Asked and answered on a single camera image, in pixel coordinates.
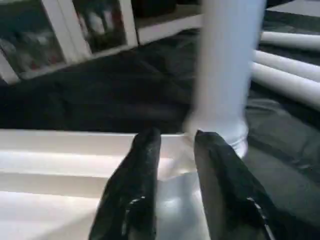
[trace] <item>white tube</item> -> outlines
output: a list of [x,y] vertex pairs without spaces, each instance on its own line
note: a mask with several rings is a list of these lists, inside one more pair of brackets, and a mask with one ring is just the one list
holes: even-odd
[[320,35],[264,31],[260,43],[279,47],[320,51]]
[[320,83],[258,63],[252,67],[255,82],[320,111]]
[[244,119],[264,0],[204,0],[195,109],[186,124],[193,138],[198,129],[219,133],[240,157],[247,151]]
[[263,51],[255,51],[254,62],[320,83],[320,66]]

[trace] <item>glass cabinet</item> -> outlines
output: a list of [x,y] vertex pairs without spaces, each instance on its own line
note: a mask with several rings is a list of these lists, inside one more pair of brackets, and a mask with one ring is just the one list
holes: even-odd
[[12,71],[28,79],[137,45],[129,0],[0,0],[0,16],[4,80]]

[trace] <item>white platform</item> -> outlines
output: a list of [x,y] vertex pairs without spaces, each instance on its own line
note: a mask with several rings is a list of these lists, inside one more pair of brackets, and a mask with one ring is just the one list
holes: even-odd
[[[133,137],[1,130],[0,239],[87,240],[107,180]],[[184,141],[182,135],[162,136],[159,180],[195,171]],[[199,190],[196,200],[204,221]]]

